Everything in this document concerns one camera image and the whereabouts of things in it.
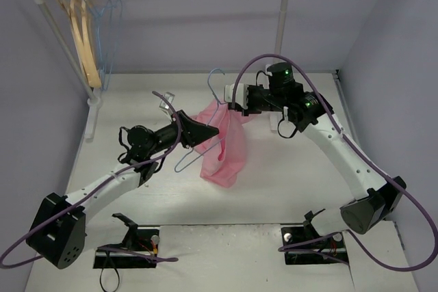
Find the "pink t shirt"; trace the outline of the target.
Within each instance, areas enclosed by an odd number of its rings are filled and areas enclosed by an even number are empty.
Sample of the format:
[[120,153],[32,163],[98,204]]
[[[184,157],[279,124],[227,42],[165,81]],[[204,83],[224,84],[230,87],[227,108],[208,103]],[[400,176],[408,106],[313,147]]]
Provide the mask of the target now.
[[[194,119],[207,124],[216,109],[216,101],[210,104]],[[237,175],[246,165],[248,147],[244,125],[255,119],[255,115],[243,116],[240,112],[228,110],[221,105],[209,125],[217,127],[219,134],[195,147],[197,153],[203,152],[219,139],[222,141],[203,156],[200,177],[210,183],[230,188],[235,184]]]

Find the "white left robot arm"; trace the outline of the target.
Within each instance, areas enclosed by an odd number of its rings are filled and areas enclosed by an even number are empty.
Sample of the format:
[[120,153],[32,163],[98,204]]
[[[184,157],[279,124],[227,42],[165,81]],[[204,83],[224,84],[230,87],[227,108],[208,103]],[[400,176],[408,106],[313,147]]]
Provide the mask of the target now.
[[89,221],[122,195],[147,182],[165,152],[181,144],[195,147],[219,130],[178,111],[172,122],[152,131],[142,125],[121,127],[118,139],[125,149],[118,165],[95,182],[64,196],[49,194],[41,203],[26,244],[58,269],[70,266],[84,251]]

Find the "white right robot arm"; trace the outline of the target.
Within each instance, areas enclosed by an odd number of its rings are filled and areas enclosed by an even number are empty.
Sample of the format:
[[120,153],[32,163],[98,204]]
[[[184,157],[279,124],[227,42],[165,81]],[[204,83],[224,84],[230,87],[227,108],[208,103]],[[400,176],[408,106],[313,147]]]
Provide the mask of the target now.
[[347,134],[331,105],[323,96],[306,91],[295,80],[290,64],[279,62],[267,71],[268,88],[245,83],[226,85],[224,100],[229,108],[245,116],[280,112],[283,123],[293,124],[296,132],[305,135],[326,155],[353,197],[338,209],[307,215],[308,224],[302,230],[304,240],[319,245],[328,234],[347,229],[366,234],[395,209],[406,183],[399,176],[390,183],[372,168],[372,162],[359,147],[345,140]]

